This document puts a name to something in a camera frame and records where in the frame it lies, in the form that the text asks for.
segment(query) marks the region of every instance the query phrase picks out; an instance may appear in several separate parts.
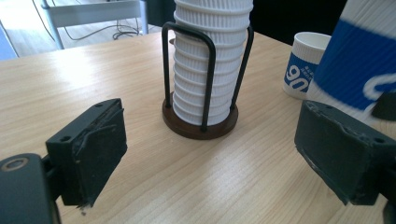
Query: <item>light wood tabletop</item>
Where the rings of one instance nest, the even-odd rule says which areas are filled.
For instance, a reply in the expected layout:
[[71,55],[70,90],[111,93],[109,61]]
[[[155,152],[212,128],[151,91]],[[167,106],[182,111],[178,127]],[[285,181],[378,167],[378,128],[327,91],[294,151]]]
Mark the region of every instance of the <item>light wood tabletop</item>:
[[235,128],[198,141],[163,122],[161,42],[0,62],[0,160],[45,156],[45,141],[91,105],[122,100],[128,151],[85,216],[57,201],[63,223],[382,223],[382,196],[344,206],[295,149],[301,101],[282,91],[290,46],[255,34]]

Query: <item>screw hole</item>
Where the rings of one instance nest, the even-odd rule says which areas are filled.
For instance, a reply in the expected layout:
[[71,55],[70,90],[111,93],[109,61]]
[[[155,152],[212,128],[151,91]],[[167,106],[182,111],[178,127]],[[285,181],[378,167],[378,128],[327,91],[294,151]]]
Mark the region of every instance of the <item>screw hole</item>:
[[374,139],[377,143],[385,143],[385,140],[382,138],[375,138]]
[[61,142],[69,141],[70,138],[72,138],[72,137],[70,137],[70,136],[65,136],[65,137],[61,138]]
[[3,164],[3,166],[1,167],[1,171],[10,172],[10,171],[18,170],[23,166],[25,166],[28,162],[29,159],[24,157],[11,160]]

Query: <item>black plastic mount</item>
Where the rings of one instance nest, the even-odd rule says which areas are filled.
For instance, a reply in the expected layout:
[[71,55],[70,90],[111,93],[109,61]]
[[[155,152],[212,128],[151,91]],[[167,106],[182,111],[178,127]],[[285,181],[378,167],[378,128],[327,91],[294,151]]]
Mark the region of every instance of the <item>black plastic mount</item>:
[[[213,86],[213,76],[215,71],[216,65],[216,48],[213,41],[200,31],[196,31],[189,27],[181,26],[172,22],[167,22],[163,26],[163,75],[164,75],[164,85],[165,85],[165,107],[171,108],[171,92],[170,92],[170,84],[169,84],[169,50],[168,50],[168,31],[173,30],[175,32],[181,33],[183,35],[188,35],[191,37],[198,38],[202,40],[209,49],[209,59],[208,59],[208,68],[207,68],[207,77],[206,77],[206,87],[205,87],[205,101],[204,101],[204,112],[203,112],[203,119],[201,124],[201,132],[207,131],[207,120],[209,115],[209,107],[210,107],[210,97],[212,93],[212,86]],[[247,28],[247,43],[244,52],[244,56],[242,59],[242,63],[240,66],[238,79],[236,81],[233,99],[231,102],[230,109],[236,109],[236,99],[238,97],[238,93],[241,87],[242,79],[245,74],[245,70],[248,64],[248,56],[250,54],[251,47],[253,45],[253,38],[254,38],[254,31],[251,26]]]
[[372,115],[379,119],[396,121],[396,92],[384,92],[376,101]]
[[340,110],[303,101],[295,144],[344,203],[396,203],[396,142]]
[[125,154],[120,99],[94,105],[47,141],[49,155],[0,161],[1,223],[60,223],[55,200],[93,205]]

